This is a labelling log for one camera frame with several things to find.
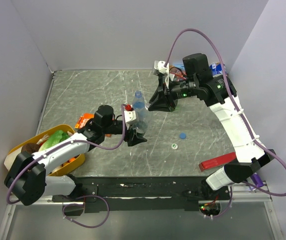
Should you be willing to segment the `black base frame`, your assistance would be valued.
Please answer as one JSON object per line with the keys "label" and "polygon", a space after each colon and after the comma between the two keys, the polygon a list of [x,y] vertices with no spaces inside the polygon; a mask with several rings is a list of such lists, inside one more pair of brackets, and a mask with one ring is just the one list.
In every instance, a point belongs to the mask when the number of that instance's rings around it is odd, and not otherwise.
{"label": "black base frame", "polygon": [[226,186],[211,190],[204,176],[76,177],[69,196],[54,195],[55,203],[84,203],[85,213],[139,210],[198,211],[200,201],[230,198]]}

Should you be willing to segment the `orange razor box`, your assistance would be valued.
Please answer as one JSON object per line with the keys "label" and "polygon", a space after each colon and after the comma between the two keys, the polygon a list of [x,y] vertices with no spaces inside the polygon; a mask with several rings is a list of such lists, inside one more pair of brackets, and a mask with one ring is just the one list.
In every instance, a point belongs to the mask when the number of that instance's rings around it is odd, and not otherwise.
{"label": "orange razor box", "polygon": [[84,127],[86,125],[86,123],[92,119],[94,117],[94,114],[92,113],[83,113],[78,121],[76,122],[74,128],[75,129],[81,129],[82,127]]}

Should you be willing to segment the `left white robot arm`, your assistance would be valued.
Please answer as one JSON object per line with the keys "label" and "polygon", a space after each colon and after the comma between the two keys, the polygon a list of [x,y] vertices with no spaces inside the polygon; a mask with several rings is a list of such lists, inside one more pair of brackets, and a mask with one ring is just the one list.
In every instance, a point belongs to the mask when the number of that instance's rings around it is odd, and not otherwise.
{"label": "left white robot arm", "polygon": [[49,174],[73,157],[94,148],[107,151],[117,149],[123,142],[129,147],[147,141],[137,133],[133,125],[140,119],[137,109],[131,105],[121,105],[122,119],[114,117],[110,105],[101,105],[84,127],[68,139],[33,154],[19,153],[4,185],[8,188],[6,202],[14,204],[10,196],[25,206],[32,205],[42,197],[65,196],[71,201],[78,200],[84,193],[83,185],[72,175],[50,176]]}

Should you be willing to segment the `carrot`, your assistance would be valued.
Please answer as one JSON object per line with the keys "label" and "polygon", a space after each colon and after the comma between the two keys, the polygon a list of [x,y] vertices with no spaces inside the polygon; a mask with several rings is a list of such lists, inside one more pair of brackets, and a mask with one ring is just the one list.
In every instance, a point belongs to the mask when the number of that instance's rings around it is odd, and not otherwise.
{"label": "carrot", "polygon": [[64,166],[66,166],[66,165],[72,163],[72,162],[75,161],[77,158],[78,158],[78,156],[73,157],[73,158],[70,158],[69,160],[67,160],[66,162],[64,162],[64,163],[61,165],[61,167],[64,167]]}

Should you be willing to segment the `red snack bag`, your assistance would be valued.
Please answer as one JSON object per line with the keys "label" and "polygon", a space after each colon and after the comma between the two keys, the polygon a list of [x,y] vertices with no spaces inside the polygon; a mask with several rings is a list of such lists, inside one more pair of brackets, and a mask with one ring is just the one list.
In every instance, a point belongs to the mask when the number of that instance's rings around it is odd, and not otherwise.
{"label": "red snack bag", "polygon": [[184,81],[187,79],[187,74],[182,66],[169,66],[169,76],[173,82]]}

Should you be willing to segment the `purple box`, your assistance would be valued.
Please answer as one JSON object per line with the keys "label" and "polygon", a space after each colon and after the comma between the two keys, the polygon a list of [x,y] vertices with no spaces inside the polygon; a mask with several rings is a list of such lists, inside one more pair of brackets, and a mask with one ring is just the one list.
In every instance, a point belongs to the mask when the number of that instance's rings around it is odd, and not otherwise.
{"label": "purple box", "polygon": [[260,178],[260,176],[257,173],[254,173],[250,176],[250,179],[252,180],[253,184],[257,187],[257,188],[261,188],[263,187],[265,184],[263,183],[262,179]]}

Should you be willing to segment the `red rectangular box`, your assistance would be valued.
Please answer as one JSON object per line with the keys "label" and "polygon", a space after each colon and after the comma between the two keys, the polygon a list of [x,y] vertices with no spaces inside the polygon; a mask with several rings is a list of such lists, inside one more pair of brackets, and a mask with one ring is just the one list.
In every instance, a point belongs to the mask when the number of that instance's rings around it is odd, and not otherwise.
{"label": "red rectangular box", "polygon": [[227,154],[224,154],[224,155],[212,158],[212,159],[202,161],[198,165],[198,167],[203,172],[205,170],[213,169],[213,168],[228,164],[231,161],[233,161],[235,158],[236,158],[236,153],[231,152],[231,153],[227,153]]}

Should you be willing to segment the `green lettuce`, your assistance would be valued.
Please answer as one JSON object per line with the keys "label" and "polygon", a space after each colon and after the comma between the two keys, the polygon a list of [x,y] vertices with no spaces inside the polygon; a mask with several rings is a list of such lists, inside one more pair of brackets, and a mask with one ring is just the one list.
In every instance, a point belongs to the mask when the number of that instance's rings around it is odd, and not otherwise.
{"label": "green lettuce", "polygon": [[68,135],[67,132],[63,130],[57,130],[55,133],[49,136],[49,138],[40,146],[38,151],[41,152],[41,151],[47,150],[61,143],[62,141],[65,141],[69,137],[70,136]]}

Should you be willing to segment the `brown white paper roll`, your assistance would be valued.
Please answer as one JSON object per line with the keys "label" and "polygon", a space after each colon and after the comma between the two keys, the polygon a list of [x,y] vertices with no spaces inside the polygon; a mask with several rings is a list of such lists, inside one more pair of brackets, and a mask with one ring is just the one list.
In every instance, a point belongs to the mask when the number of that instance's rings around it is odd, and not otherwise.
{"label": "brown white paper roll", "polygon": [[23,146],[20,146],[19,148],[17,148],[16,150],[14,150],[13,152],[9,153],[6,156],[5,161],[4,161],[5,168],[8,171],[11,169],[11,166],[13,165],[15,158],[17,157],[19,153],[28,152],[29,154],[33,154],[35,152],[38,152],[40,147],[41,146],[36,143],[27,143]]}

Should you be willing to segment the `blue label water bottle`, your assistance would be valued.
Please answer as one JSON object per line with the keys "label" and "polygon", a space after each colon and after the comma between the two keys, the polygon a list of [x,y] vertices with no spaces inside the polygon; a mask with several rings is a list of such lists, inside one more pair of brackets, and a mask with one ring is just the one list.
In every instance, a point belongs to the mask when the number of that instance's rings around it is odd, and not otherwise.
{"label": "blue label water bottle", "polygon": [[146,109],[145,98],[139,90],[134,94],[132,107],[136,114],[136,122],[133,124],[133,128],[138,134],[144,135],[148,129],[149,112]]}

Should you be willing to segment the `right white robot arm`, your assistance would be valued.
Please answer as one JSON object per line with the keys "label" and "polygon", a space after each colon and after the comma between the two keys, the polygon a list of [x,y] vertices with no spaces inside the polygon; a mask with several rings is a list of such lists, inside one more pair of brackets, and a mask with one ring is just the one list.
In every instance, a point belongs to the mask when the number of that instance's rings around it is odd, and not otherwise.
{"label": "right white robot arm", "polygon": [[179,99],[196,96],[216,115],[236,157],[204,181],[201,193],[211,200],[219,194],[219,189],[245,181],[273,157],[255,144],[258,136],[249,133],[241,117],[243,110],[232,82],[225,84],[222,75],[213,76],[207,56],[202,53],[188,55],[183,58],[183,65],[186,79],[174,82],[169,65],[164,61],[154,62],[153,73],[158,77],[158,87],[149,100],[148,110],[172,112]]}

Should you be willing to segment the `solid blue bottle cap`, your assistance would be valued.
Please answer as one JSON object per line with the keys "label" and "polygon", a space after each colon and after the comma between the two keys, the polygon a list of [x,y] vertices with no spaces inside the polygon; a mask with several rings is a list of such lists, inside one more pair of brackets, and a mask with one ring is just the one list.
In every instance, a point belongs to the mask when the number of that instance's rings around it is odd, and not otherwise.
{"label": "solid blue bottle cap", "polygon": [[187,137],[187,135],[183,132],[179,134],[180,139],[186,139],[186,137]]}

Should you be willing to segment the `green white bottle cap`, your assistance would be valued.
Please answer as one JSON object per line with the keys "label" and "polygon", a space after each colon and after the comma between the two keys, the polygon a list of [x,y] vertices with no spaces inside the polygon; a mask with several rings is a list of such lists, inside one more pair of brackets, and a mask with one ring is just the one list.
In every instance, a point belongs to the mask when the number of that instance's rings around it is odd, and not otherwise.
{"label": "green white bottle cap", "polygon": [[178,149],[178,145],[177,145],[176,143],[173,143],[173,144],[171,145],[171,148],[172,148],[173,150],[177,150],[177,149]]}

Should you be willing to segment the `yellow basket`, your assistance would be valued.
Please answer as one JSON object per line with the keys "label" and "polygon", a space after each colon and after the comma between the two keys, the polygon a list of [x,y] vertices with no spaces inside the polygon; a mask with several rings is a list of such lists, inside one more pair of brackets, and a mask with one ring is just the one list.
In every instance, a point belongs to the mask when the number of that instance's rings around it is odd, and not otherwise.
{"label": "yellow basket", "polygon": [[[67,124],[60,124],[60,125],[57,125],[53,128],[50,128],[44,132],[41,132],[40,134],[38,134],[38,135],[24,141],[23,143],[17,145],[13,149],[11,149],[8,154],[10,154],[14,150],[18,149],[19,147],[21,147],[25,144],[28,144],[28,143],[37,144],[38,141],[41,140],[45,135],[51,136],[52,134],[54,134],[58,130],[62,130],[62,131],[67,132],[67,133],[69,132],[70,135],[74,134],[76,132],[71,126],[69,126]],[[53,177],[60,177],[60,176],[67,175],[67,174],[71,173],[72,171],[74,171],[75,169],[77,169],[78,167],[80,167],[85,162],[85,159],[86,159],[85,154],[84,153],[80,154],[77,156],[77,159],[75,161],[71,162],[70,164],[65,165],[64,167],[61,167],[61,165],[59,167],[56,167],[48,175],[53,176]]]}

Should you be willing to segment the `green glass bottle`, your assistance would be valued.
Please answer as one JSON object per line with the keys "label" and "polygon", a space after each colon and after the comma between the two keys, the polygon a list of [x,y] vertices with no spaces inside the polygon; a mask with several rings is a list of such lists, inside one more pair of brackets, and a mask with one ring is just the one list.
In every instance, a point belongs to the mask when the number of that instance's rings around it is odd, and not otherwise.
{"label": "green glass bottle", "polygon": [[178,100],[175,99],[170,103],[170,111],[173,112],[178,106]]}

